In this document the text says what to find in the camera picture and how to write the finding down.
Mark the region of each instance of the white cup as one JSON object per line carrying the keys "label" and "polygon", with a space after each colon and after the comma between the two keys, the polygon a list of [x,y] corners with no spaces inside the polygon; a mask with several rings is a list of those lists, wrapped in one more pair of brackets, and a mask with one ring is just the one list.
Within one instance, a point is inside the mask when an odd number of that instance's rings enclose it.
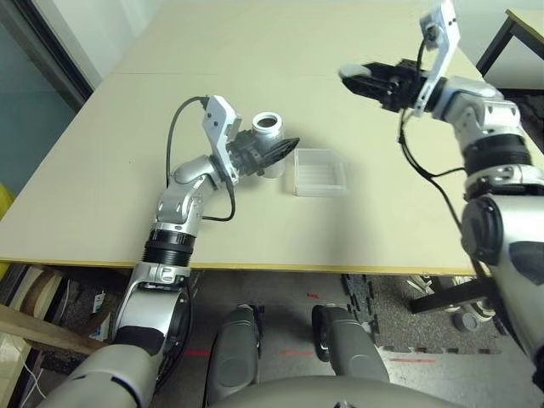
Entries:
{"label": "white cup", "polygon": [[[253,117],[253,135],[263,143],[263,146],[270,148],[283,140],[283,121],[281,116],[274,112],[261,112]],[[286,171],[285,159],[274,163],[264,169],[264,177],[277,179]]]}

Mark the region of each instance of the table edge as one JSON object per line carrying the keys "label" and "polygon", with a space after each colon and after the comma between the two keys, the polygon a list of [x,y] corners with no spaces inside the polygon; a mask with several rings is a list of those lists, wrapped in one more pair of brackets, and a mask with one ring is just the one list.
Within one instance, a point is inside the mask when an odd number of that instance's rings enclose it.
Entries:
{"label": "table edge", "polygon": [[[102,268],[133,268],[135,262],[75,261],[55,259],[18,259],[2,258],[0,262],[22,264],[92,266]],[[193,269],[247,269],[273,270],[276,272],[323,272],[337,274],[372,274],[372,275],[443,275],[469,276],[473,270],[459,267],[417,267],[417,266],[365,266],[365,265],[306,265],[289,263],[191,263]]]}

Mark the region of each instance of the black table frame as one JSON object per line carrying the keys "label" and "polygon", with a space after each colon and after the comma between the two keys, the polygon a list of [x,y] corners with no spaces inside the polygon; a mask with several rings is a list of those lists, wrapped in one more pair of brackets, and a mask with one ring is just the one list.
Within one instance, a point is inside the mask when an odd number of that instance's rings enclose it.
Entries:
{"label": "black table frame", "polygon": [[515,19],[508,15],[501,29],[496,33],[490,46],[485,50],[484,55],[479,59],[476,68],[483,75],[490,70],[493,63],[501,55],[502,50],[508,45],[510,39],[516,37],[531,51],[544,60],[544,43],[539,40],[526,27],[520,25]]}

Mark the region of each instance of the transparent container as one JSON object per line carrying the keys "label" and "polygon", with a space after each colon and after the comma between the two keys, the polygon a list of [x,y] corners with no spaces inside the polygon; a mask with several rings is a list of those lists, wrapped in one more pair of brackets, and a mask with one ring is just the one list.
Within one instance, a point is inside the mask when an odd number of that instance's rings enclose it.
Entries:
{"label": "transparent container", "polygon": [[330,150],[295,149],[295,196],[343,196],[345,162]]}

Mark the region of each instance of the white table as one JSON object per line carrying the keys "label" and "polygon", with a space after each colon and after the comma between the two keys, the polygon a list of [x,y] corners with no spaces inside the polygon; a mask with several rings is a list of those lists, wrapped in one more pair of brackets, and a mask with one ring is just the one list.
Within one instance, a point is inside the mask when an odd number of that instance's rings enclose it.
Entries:
{"label": "white table", "polygon": [[[167,5],[3,218],[0,259],[134,265],[164,188],[173,113],[193,95],[220,94],[244,116],[242,128],[256,113],[276,111],[302,147],[337,152],[348,163],[350,193],[302,198],[290,192],[289,177],[248,178],[236,188],[233,221],[203,222],[193,267],[472,273],[440,194],[400,153],[398,115],[352,95],[336,74],[346,62],[415,59],[421,15],[380,3]],[[480,78],[460,51],[449,74]],[[180,117],[174,165],[209,153],[202,113],[191,107]],[[407,132],[431,171],[462,165],[449,125],[427,117],[411,121]],[[461,174],[441,181],[459,213],[462,182]],[[225,191],[207,208],[228,211]]]}

